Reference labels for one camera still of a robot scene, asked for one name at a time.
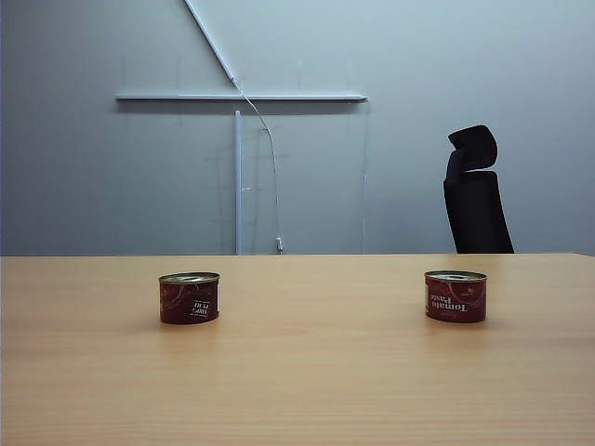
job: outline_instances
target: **black office chair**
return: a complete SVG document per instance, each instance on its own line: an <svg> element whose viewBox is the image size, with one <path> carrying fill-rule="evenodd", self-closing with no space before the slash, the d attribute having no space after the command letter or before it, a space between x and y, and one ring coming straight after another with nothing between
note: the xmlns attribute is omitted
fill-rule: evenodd
<svg viewBox="0 0 595 446"><path fill-rule="evenodd" d="M495 172L474 171L496 162L497 146L485 125L448 136L455 146L444 180L444 199L459 254L514 253Z"/></svg>

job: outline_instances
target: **gray wall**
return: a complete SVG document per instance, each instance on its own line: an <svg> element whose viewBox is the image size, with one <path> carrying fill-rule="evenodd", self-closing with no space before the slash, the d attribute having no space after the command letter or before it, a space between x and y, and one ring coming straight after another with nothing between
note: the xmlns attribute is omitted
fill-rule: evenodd
<svg viewBox="0 0 595 446"><path fill-rule="evenodd" d="M246 92L370 97L262 105L287 253L454 251L446 137L484 123L515 248L595 254L595 2L193 3ZM274 252L244 104L114 100L233 92L181 0L4 0L2 17L5 255L232 253L236 109L246 250Z"/></svg>

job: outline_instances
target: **tin can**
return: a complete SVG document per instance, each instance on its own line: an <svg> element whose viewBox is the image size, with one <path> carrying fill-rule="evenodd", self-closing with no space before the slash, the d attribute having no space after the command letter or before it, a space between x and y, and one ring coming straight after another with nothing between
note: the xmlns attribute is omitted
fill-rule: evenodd
<svg viewBox="0 0 595 446"><path fill-rule="evenodd" d="M485 320L485 274L443 270L425 276L427 316L448 322Z"/></svg>
<svg viewBox="0 0 595 446"><path fill-rule="evenodd" d="M159 278L161 322L201 323L219 315L219 275L181 272Z"/></svg>

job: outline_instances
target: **table surface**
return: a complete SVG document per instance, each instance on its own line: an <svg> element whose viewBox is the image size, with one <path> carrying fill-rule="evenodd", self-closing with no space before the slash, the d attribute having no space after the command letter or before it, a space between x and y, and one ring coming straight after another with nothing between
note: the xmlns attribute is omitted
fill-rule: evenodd
<svg viewBox="0 0 595 446"><path fill-rule="evenodd" d="M488 279L487 320L424 315L424 271ZM3 444L595 444L595 258L5 257ZM221 274L158 319L157 277Z"/></svg>

